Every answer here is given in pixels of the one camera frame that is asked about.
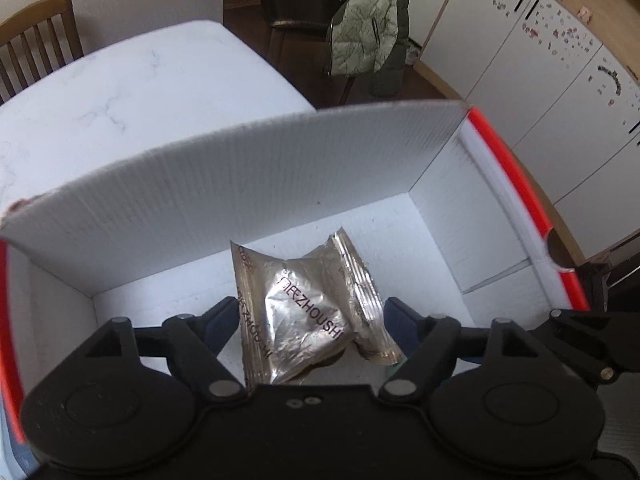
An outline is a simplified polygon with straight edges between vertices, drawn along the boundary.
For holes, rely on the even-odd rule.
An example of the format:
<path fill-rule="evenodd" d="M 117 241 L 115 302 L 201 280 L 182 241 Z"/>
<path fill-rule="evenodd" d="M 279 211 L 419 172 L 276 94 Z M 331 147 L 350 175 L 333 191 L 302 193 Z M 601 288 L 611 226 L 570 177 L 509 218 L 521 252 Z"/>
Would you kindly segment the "brown wooden chair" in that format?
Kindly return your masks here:
<path fill-rule="evenodd" d="M 73 0 L 38 0 L 1 23 L 1 103 L 85 55 Z"/>

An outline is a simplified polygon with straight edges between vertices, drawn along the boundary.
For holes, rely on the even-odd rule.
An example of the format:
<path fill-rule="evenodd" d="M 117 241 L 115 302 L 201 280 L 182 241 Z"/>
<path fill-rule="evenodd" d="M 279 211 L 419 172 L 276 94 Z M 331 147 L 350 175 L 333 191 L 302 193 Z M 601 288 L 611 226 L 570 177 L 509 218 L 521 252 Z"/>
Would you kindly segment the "white wall cabinet unit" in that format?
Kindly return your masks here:
<path fill-rule="evenodd" d="M 442 91 L 477 106 L 587 259 L 639 233 L 639 86 L 558 0 L 410 0 Z"/>

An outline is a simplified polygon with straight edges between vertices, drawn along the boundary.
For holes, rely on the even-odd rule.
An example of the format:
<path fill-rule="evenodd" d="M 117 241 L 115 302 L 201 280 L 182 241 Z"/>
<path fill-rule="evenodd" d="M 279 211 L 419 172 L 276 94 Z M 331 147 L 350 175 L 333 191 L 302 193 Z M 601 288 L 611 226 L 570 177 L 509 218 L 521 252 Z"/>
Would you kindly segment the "green jacket on chair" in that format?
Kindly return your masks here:
<path fill-rule="evenodd" d="M 331 76 L 370 74 L 372 96 L 396 96 L 404 80 L 409 0 L 337 0 L 326 33 L 324 70 Z"/>

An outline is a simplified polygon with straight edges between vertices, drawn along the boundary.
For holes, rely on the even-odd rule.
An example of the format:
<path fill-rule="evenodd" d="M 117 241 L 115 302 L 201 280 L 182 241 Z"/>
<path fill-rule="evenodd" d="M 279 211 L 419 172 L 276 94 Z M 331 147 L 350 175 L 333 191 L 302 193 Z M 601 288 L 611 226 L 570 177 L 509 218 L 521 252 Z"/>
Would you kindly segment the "red white cardboard box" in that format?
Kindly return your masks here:
<path fill-rule="evenodd" d="M 200 312 L 233 295 L 230 247 L 305 255 L 345 230 L 380 293 L 420 312 L 534 327 L 586 310 L 551 257 L 554 222 L 485 116 L 456 101 L 279 115 L 141 142 L 76 122 L 1 166 L 1 383 L 29 390 L 100 324 Z"/>

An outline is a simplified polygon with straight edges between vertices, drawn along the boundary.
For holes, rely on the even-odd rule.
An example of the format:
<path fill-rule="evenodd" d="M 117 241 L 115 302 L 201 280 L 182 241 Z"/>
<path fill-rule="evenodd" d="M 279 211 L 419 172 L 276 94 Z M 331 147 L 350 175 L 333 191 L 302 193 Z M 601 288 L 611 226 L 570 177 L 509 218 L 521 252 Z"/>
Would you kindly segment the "silver foil snack packet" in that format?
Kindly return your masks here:
<path fill-rule="evenodd" d="M 306 376 L 350 344 L 375 365 L 401 361 L 378 288 L 345 230 L 294 259 L 230 248 L 247 389 Z"/>

